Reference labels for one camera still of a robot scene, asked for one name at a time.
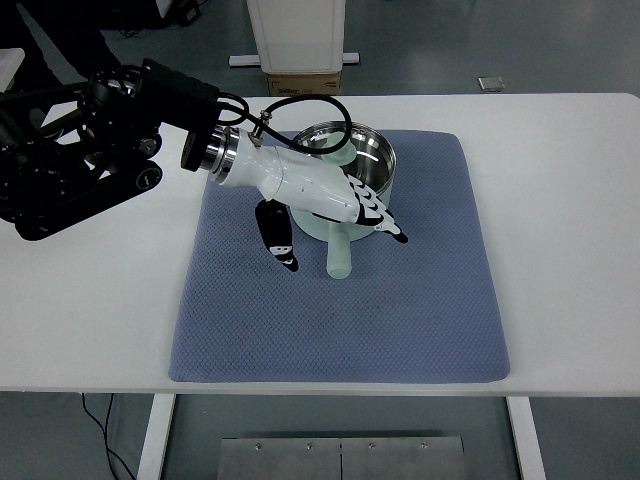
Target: black cable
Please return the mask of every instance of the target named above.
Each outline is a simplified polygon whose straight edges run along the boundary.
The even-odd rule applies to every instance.
[[[132,480],[135,480],[135,475],[131,472],[131,470],[129,469],[128,465],[126,464],[126,462],[120,457],[120,455],[118,455],[116,452],[114,452],[113,450],[111,450],[111,448],[109,448],[109,441],[108,441],[108,433],[109,433],[109,417],[111,416],[111,407],[113,406],[113,398],[114,398],[114,394],[111,394],[111,397],[109,399],[109,408],[107,410],[107,416],[105,418],[105,423],[104,423],[104,427],[102,426],[102,423],[100,423],[100,420],[98,420],[88,409],[87,409],[87,403],[86,403],[86,398],[84,393],[82,394],[82,408],[84,409],[85,413],[87,415],[89,415],[89,417],[91,417],[91,419],[98,425],[98,427],[100,427],[100,431],[102,431],[102,438],[104,439],[104,448],[107,454],[107,463],[109,464],[109,470],[111,470],[111,475],[113,475],[113,478],[115,478],[116,480],[118,480],[118,475],[116,474],[114,468],[113,468],[113,464],[111,463],[111,455],[113,455],[114,457],[116,457],[118,459],[118,461],[122,464],[122,466],[125,468],[125,470],[127,471],[127,473],[129,474],[129,476],[132,478]]]
[[[234,95],[233,93],[227,93],[227,92],[219,92],[218,98],[225,98],[227,100],[232,100],[234,102],[239,103],[240,106],[242,107],[242,113],[234,112],[234,113],[238,113],[239,115],[238,118],[235,118],[233,120],[218,120],[218,125],[221,125],[223,127],[229,127],[232,125],[238,125],[246,120],[246,115],[249,113],[249,104],[244,98],[240,97],[239,95]],[[222,105],[230,105],[230,104],[226,102],[222,102]]]
[[[220,95],[221,98],[229,98],[228,96],[230,96],[230,94],[221,92],[221,95]],[[304,95],[298,95],[298,96],[295,96],[295,97],[289,97],[289,98],[284,98],[282,100],[278,100],[277,102],[275,102],[275,103],[271,104],[270,106],[268,106],[265,109],[265,111],[268,112],[268,113],[272,113],[274,110],[276,110],[278,108],[281,108],[281,107],[284,107],[286,105],[291,105],[292,103],[304,102],[304,101],[309,101],[309,100],[317,100],[317,101],[321,101],[321,102],[330,103],[331,105],[336,107],[338,110],[340,110],[340,113],[342,113],[342,116],[344,117],[344,123],[345,123],[345,133],[344,133],[344,137],[342,137],[342,139],[340,139],[340,141],[338,143],[336,143],[335,145],[333,145],[331,147],[324,147],[324,148],[312,148],[312,147],[307,147],[307,146],[304,146],[304,145],[297,144],[297,143],[293,142],[292,140],[288,139],[287,137],[285,137],[284,135],[282,135],[281,133],[278,133],[273,128],[269,127],[269,125],[264,123],[261,119],[255,117],[254,115],[249,113],[249,105],[246,103],[246,101],[244,102],[244,104],[242,104],[242,102],[240,102],[243,105],[242,109],[236,107],[235,105],[231,105],[231,104],[229,104],[227,102],[219,102],[220,103],[220,107],[223,110],[228,110],[230,112],[238,114],[238,118],[236,118],[236,119],[234,119],[232,121],[225,121],[224,123],[222,123],[222,122],[219,122],[219,123],[221,125],[226,125],[226,126],[228,126],[228,125],[238,125],[238,124],[242,123],[243,121],[248,120],[251,123],[253,123],[254,125],[259,126],[262,130],[267,132],[269,135],[271,135],[276,140],[284,143],[287,147],[291,148],[292,150],[297,150],[298,152],[306,153],[306,154],[309,154],[309,155],[326,155],[328,153],[337,152],[342,147],[344,147],[347,144],[347,142],[350,140],[350,138],[351,138],[352,121],[351,121],[351,115],[349,115],[349,111],[346,109],[346,107],[344,105],[342,105],[335,98],[330,97],[329,95],[322,95],[322,94],[317,94],[317,93],[308,93],[308,94],[304,94]]]

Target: metal plate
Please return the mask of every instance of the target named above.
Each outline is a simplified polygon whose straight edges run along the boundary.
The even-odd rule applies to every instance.
[[[335,438],[223,439],[218,480],[340,480]]]
[[[464,480],[460,437],[223,439],[219,480]]]
[[[347,438],[342,440],[344,480],[463,480],[460,437]]]

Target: cardboard box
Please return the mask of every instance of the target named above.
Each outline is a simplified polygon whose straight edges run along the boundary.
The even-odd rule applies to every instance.
[[[292,97],[303,93],[324,93],[340,95],[338,73],[271,74],[268,76],[269,95],[272,97]]]

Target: robot fingertip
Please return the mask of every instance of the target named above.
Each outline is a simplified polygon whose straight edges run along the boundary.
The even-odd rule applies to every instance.
[[[407,237],[404,233],[396,233],[393,238],[395,238],[400,243],[407,243],[409,241],[409,237]]]
[[[294,257],[293,261],[291,263],[282,263],[285,267],[287,267],[287,270],[291,271],[291,272],[297,272],[298,271],[298,260]]]

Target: white robotic hand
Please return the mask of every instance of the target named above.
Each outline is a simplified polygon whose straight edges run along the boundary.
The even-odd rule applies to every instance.
[[[373,227],[375,230],[393,235],[400,243],[407,243],[409,239],[396,225],[391,212],[380,201],[376,193],[363,181],[351,175],[347,175],[349,185],[353,188],[356,198],[360,202],[358,219],[354,222],[358,225]]]
[[[256,217],[263,240],[290,270],[297,268],[297,262],[283,205],[334,222],[371,226],[407,242],[375,192],[340,167],[283,147],[256,147],[246,131],[235,128],[220,138],[220,145],[209,149],[212,179],[223,187],[255,187],[260,191],[265,201],[256,208]]]

